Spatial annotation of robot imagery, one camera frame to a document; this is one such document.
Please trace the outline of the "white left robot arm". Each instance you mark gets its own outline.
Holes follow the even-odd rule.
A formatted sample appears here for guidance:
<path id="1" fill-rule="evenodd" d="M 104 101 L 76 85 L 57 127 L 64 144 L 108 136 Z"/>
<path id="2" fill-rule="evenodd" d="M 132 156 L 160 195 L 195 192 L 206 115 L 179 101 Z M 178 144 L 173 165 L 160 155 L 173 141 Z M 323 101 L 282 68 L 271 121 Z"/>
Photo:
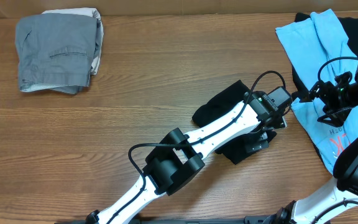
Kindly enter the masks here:
<path id="1" fill-rule="evenodd" d="M 268 94 L 246 92 L 224 116 L 194 131 L 182 133 L 176 128 L 160 143 L 151 143 L 151 153 L 145 158 L 144 168 L 138 168 L 137 182 L 110 207 L 90 213 L 86 223 L 129 223 L 151 201 L 172 195 L 205 166 L 204 160 L 227 143 L 241 139 L 236 159 L 268 147 L 267 131 L 284 128 L 285 109 L 291 95 L 278 87 Z"/>

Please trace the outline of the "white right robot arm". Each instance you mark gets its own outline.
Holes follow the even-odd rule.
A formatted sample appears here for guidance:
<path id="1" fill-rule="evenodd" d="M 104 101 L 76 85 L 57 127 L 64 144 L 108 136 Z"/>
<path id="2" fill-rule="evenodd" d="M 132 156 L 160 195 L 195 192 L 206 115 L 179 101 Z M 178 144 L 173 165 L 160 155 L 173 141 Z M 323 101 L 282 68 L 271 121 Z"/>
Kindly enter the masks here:
<path id="1" fill-rule="evenodd" d="M 308 93 L 299 95 L 300 102 L 319 98 L 324 115 L 320 123 L 342 126 L 353 108 L 358 106 L 358 66 L 355 73 L 346 72 L 335 82 L 318 80 Z M 330 219 L 358 206 L 358 138 L 337 158 L 333 177 L 309 197 L 292 201 L 264 223 L 328 223 Z"/>

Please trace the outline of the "black t-shirt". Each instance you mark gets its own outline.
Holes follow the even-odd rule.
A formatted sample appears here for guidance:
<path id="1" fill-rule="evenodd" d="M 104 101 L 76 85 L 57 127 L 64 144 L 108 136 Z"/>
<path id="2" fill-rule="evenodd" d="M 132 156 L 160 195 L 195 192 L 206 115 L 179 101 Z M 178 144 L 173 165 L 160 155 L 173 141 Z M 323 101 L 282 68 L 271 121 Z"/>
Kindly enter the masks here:
<path id="1" fill-rule="evenodd" d="M 240 80 L 227 87 L 216 96 L 212 97 L 205 105 L 198 108 L 192 116 L 193 122 L 200 128 L 212 123 L 222 117 L 235 107 L 238 102 L 244 99 L 244 93 L 249 88 Z M 233 164 L 238 164 L 255 153 L 246 153 L 245 135 L 239 136 L 215 151 L 216 154 L 223 154 Z"/>

